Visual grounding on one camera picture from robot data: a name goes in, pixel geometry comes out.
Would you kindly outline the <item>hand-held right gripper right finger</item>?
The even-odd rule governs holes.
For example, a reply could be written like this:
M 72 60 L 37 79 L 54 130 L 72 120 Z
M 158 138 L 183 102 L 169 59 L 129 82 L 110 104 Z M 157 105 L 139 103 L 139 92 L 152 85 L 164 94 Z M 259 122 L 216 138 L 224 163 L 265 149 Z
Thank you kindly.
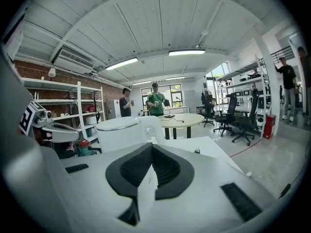
M 158 189 L 155 191 L 156 200 L 178 197 L 194 179 L 194 167 L 188 160 L 159 145 L 152 146 L 152 166 L 158 182 Z

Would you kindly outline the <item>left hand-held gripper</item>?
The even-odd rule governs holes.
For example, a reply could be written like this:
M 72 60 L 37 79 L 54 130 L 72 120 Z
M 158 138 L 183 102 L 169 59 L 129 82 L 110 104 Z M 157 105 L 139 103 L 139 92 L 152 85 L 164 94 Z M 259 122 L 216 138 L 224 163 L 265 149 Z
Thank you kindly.
M 34 128 L 39 129 L 54 143 L 75 142 L 80 139 L 80 133 L 76 129 L 54 122 L 51 111 L 46 110 L 35 100 L 30 101 L 20 120 L 19 128 L 32 138 L 35 137 Z

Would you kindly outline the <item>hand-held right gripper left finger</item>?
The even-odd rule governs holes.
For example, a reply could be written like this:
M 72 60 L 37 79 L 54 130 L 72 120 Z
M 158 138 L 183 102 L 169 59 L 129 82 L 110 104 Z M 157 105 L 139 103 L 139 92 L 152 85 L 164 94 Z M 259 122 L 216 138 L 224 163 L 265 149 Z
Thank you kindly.
M 105 171 L 106 180 L 120 196 L 138 196 L 138 187 L 152 164 L 152 143 L 146 143 L 112 162 Z

